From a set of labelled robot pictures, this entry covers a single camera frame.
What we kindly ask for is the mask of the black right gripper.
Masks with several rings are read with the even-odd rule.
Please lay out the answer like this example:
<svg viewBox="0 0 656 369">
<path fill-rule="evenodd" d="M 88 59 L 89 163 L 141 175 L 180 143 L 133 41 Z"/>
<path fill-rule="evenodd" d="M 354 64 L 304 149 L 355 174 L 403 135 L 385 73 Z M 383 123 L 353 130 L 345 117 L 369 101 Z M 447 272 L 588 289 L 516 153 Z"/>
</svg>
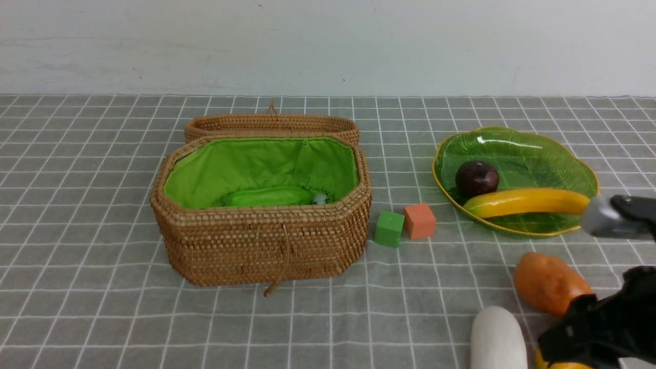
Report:
<svg viewBox="0 0 656 369">
<path fill-rule="evenodd" d="M 564 318 L 538 339 L 547 367 L 578 363 L 590 368 L 619 368 L 620 360 L 655 363 L 655 268 L 632 267 L 623 287 L 604 299 L 576 297 Z"/>
</svg>

